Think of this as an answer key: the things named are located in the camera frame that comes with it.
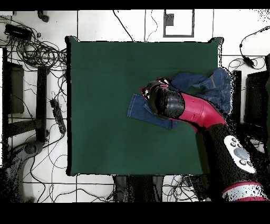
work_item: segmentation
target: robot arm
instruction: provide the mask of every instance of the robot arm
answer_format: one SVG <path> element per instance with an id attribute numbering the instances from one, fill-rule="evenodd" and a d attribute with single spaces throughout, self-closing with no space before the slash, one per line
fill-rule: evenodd
<path id="1" fill-rule="evenodd" d="M 169 89 L 169 81 L 159 78 L 141 89 L 152 112 L 191 125 L 201 166 L 209 174 L 207 185 L 212 200 L 267 200 L 257 182 L 249 153 L 240 145 L 221 113 L 201 98 Z"/>

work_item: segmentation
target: plug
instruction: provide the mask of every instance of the plug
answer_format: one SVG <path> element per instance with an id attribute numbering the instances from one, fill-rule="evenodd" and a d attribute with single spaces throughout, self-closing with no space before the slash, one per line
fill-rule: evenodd
<path id="1" fill-rule="evenodd" d="M 254 62 L 246 56 L 243 56 L 243 61 L 251 68 L 254 68 Z"/>

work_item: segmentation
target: robot control buttons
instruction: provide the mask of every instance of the robot control buttons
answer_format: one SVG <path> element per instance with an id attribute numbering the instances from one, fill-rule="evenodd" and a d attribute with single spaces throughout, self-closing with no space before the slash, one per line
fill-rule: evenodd
<path id="1" fill-rule="evenodd" d="M 234 163 L 242 170 L 248 173 L 256 173 L 255 168 L 250 162 L 249 153 L 241 146 L 240 142 L 235 136 L 228 135 L 224 138 L 230 156 L 233 158 Z"/>
<path id="2" fill-rule="evenodd" d="M 239 163 L 241 163 L 242 165 L 246 165 L 246 161 L 245 160 L 240 160 Z"/>
<path id="3" fill-rule="evenodd" d="M 243 150 L 242 148 L 234 149 L 234 154 L 241 158 L 242 160 L 248 160 L 248 153 L 247 151 Z"/>

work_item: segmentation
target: denim jeans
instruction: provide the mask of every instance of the denim jeans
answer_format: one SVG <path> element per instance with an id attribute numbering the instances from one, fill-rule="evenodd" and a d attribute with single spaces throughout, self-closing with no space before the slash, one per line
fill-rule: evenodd
<path id="1" fill-rule="evenodd" d="M 203 74 L 179 72 L 171 80 L 170 89 L 185 92 L 189 87 L 200 90 L 195 96 L 208 100 L 220 111 L 230 112 L 230 76 L 223 68 L 217 68 L 210 77 Z M 133 94 L 128 108 L 128 117 L 173 129 L 175 120 L 163 119 L 152 113 L 142 95 Z"/>

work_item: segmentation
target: dark green tabletop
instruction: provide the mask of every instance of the dark green tabletop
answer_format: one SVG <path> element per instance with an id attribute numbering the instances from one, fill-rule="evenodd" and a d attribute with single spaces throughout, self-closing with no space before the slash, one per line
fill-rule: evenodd
<path id="1" fill-rule="evenodd" d="M 196 42 L 71 43 L 71 175 L 201 174 L 195 131 L 128 118 L 133 93 L 177 72 L 210 76 L 220 38 Z"/>

